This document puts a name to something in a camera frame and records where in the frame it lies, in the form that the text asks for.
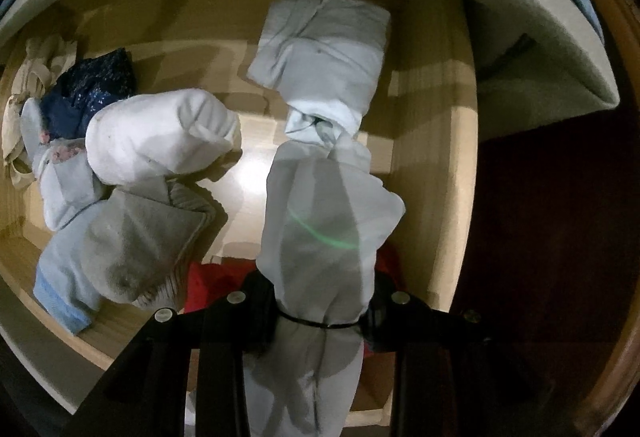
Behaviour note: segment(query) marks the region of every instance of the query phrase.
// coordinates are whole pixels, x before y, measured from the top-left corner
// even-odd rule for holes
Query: sequined fabric
[[[84,138],[96,112],[134,94],[136,77],[124,48],[76,62],[42,98],[50,138]]]

